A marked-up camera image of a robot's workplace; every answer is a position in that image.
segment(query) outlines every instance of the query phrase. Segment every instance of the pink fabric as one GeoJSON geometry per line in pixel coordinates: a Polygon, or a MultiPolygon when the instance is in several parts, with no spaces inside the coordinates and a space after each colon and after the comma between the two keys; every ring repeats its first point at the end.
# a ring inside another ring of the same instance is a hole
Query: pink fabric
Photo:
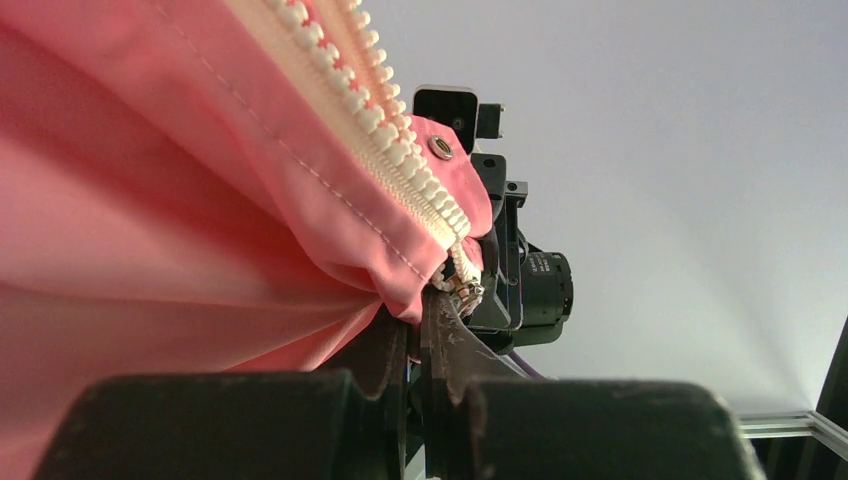
{"type": "MultiPolygon", "coordinates": [[[[468,158],[428,158],[483,235],[468,158]]],[[[0,0],[3,478],[85,385],[314,368],[445,257],[217,2],[0,0]]]]}

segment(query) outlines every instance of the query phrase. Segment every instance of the black camera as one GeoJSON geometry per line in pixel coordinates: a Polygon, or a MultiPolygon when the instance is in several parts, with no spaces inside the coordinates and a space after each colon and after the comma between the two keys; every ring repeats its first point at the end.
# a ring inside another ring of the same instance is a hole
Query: black camera
{"type": "Polygon", "coordinates": [[[506,178],[501,155],[473,153],[477,138],[500,138],[500,104],[480,104],[469,89],[421,87],[413,114],[451,127],[489,195],[494,224],[479,239],[483,252],[483,302],[464,319],[469,330],[497,354],[514,347],[551,343],[571,315],[574,285],[561,253],[545,252],[518,228],[527,183],[506,178]]]}

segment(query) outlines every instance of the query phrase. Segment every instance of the white wall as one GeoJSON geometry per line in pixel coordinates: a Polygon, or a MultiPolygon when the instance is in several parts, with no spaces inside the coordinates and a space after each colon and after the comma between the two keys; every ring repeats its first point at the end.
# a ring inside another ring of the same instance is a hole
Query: white wall
{"type": "Polygon", "coordinates": [[[483,143],[571,261],[562,377],[691,380],[805,410],[848,313],[848,2],[372,0],[404,98],[507,106],[483,143]]]}

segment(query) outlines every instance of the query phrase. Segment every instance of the pink jacket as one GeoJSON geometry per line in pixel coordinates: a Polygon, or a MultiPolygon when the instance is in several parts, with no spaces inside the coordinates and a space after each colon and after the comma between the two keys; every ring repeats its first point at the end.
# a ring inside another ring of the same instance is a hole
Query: pink jacket
{"type": "Polygon", "coordinates": [[[100,378],[311,369],[479,275],[485,189],[347,3],[0,0],[0,476],[100,378]]]}

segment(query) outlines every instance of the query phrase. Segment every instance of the zipper teeth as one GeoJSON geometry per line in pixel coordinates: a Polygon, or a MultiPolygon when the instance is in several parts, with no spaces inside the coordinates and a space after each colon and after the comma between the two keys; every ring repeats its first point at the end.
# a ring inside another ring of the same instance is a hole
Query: zipper teeth
{"type": "MultiPolygon", "coordinates": [[[[239,1],[228,3],[235,6],[239,1]]],[[[310,18],[303,3],[265,0],[265,4],[276,13],[279,23],[306,57],[301,62],[281,65],[284,71],[311,74],[313,79],[319,80],[313,85],[323,85],[341,97],[347,115],[338,117],[355,119],[356,128],[367,134],[372,146],[370,152],[356,152],[357,156],[422,224],[437,230],[431,233],[437,238],[452,237],[448,245],[462,280],[479,280],[479,270],[461,247],[471,227],[468,217],[427,166],[421,147],[414,143],[415,132],[409,129],[411,119],[403,115],[405,104],[395,100],[399,88],[386,83],[391,78],[391,69],[380,66],[385,53],[373,49],[376,32],[363,30],[368,24],[368,15],[357,10],[359,2],[318,0],[315,4],[322,17],[331,23],[344,24],[332,31],[341,51],[324,38],[321,25],[310,18]],[[356,81],[357,72],[345,61],[351,61],[356,67],[362,77],[360,81],[356,81]],[[368,85],[376,95],[372,95],[368,85]]]]}

